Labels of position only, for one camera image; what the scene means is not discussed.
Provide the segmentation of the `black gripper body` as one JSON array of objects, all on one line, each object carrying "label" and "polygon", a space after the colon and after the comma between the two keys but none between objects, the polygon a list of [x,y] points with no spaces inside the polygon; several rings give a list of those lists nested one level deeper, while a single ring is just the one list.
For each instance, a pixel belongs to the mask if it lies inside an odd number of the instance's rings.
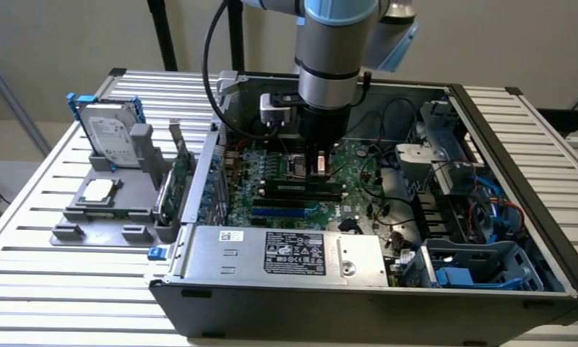
[{"label": "black gripper body", "polygon": [[299,109],[299,134],[311,146],[331,146],[347,132],[351,106],[332,110],[305,106]]}]

